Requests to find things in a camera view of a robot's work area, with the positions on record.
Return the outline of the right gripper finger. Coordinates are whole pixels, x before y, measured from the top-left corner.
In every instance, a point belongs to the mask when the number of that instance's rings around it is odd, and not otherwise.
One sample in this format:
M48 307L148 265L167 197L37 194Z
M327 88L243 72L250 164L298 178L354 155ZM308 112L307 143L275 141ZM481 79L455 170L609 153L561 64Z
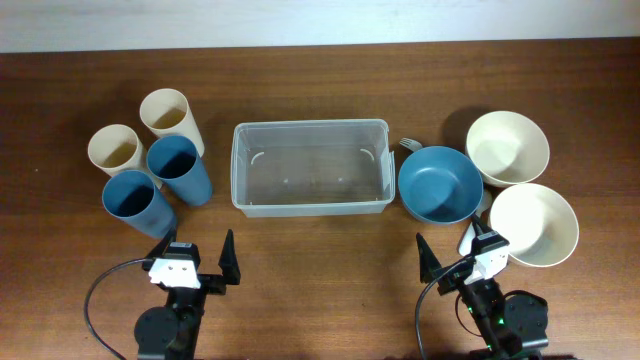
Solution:
M442 265L421 233L416 234L419 253L420 281L428 284L442 273Z
M476 236L481 236L481 235L484 235L486 233L492 232L491 227L488 226L480 218L479 215L474 214L474 215L471 216L471 225L473 227L473 230L474 230Z

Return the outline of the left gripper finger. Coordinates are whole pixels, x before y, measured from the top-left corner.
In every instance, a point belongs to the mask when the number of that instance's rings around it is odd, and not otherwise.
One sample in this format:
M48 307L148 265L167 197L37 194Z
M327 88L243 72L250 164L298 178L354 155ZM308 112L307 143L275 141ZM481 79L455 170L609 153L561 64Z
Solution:
M240 284L241 272L236 256L234 233L232 229L227 231L218 266L222 270L222 276L227 285Z
M161 257L169 245L176 240L176 234L176 228L169 230L163 239L146 255L146 259Z

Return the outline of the blue cup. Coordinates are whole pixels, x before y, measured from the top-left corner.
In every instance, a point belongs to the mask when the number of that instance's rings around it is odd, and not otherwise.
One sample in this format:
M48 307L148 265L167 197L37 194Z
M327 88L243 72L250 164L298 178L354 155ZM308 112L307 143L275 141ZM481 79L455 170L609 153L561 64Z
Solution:
M177 217L152 179L139 170L112 177L102 191L106 211L139 232L162 239L177 226Z
M213 196L213 185L194 143L182 135L156 140L148 151L149 170L182 201L201 206Z

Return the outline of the cream cup back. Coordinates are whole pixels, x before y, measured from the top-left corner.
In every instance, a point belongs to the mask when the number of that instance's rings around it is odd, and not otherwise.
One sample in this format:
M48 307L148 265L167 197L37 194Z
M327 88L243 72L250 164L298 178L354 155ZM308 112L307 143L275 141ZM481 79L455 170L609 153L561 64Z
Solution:
M139 116L143 124L158 138L169 135L187 137L200 156L205 145L184 94L171 88L149 93L141 102Z

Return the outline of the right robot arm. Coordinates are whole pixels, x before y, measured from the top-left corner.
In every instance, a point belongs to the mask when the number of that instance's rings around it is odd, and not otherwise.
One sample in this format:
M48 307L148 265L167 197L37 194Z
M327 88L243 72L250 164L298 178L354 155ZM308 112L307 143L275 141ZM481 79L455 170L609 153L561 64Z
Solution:
M420 281L426 285L415 306L414 326L422 358L424 349L420 312L432 288L441 296L458 294L484 340L485 347L470 353L474 359L540 359L548 346L548 303L524 290L504 293L495 276L506 268L509 241L476 215L471 217L471 250L457 262L442 266L421 234L416 235Z

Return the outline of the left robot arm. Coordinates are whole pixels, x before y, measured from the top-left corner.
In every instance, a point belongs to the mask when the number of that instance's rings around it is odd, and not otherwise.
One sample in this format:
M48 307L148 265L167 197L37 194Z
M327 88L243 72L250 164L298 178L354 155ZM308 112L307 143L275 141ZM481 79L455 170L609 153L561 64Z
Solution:
M238 285L241 272L234 234L229 230L219 257L220 274L200 274L198 247L178 242L170 230L148 253L142 269L150 282L167 293L166 303L146 310L134 327L139 359L192 359L206 298L223 296L229 285Z

